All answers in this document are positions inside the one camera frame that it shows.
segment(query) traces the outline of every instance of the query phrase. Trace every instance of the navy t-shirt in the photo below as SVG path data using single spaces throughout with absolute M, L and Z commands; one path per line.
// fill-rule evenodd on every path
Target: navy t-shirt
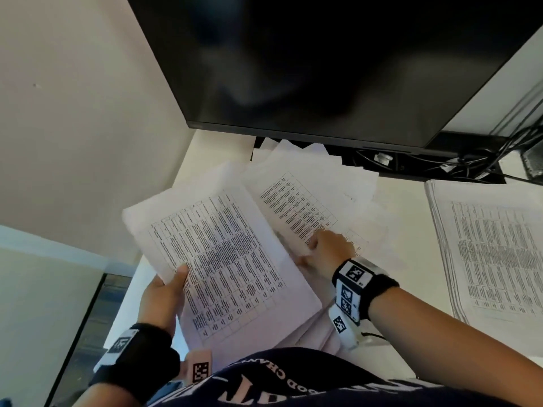
M 421 380 L 382 380 L 336 356 L 306 348 L 278 348 L 239 360 L 187 387 L 170 384 L 148 406 L 277 407 L 511 406 L 482 394 Z

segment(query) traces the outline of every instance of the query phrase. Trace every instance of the left hand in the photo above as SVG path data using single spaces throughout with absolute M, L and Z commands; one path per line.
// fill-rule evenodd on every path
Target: left hand
M 159 327 L 173 337 L 175 316 L 181 312 L 185 304 L 183 287 L 187 275 L 188 266 L 182 264 L 177 269 L 173 280 L 166 285 L 158 275 L 155 276 L 141 297 L 137 322 Z

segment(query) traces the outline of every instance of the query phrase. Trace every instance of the stack of papers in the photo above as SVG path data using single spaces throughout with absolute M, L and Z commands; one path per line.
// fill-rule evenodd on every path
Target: stack of papers
M 372 201 L 378 174 L 341 165 L 323 145 L 266 139 L 253 161 L 226 163 L 123 212 L 164 281 L 187 263 L 179 315 L 189 349 L 213 351 L 218 369 L 272 347 L 339 350 L 327 315 L 335 291 L 299 269 L 318 228 L 342 233 L 386 267 L 395 220 Z
M 543 210 L 509 185 L 428 181 L 454 316 L 543 356 Z

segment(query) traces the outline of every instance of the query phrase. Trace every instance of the forearm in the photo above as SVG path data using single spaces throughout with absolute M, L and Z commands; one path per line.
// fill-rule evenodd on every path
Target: forearm
M 372 323 L 423 379 L 522 406 L 543 399 L 543 369 L 400 288 L 370 305 Z
M 85 391 L 73 407 L 138 407 L 140 404 L 127 390 L 112 384 L 94 384 Z

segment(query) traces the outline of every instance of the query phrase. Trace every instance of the black wrist strap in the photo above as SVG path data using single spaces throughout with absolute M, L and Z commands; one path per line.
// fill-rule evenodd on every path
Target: black wrist strap
M 363 258 L 345 260 L 334 272 L 332 284 L 336 287 L 336 305 L 340 307 L 356 325 L 369 319 L 371 301 L 391 287 L 399 287 L 398 282 L 383 269 Z
M 164 384 L 179 374 L 180 359 L 173 350 L 172 337 L 150 324 L 134 324 L 138 332 L 112 365 L 102 365 L 89 385 L 119 386 L 145 404 Z

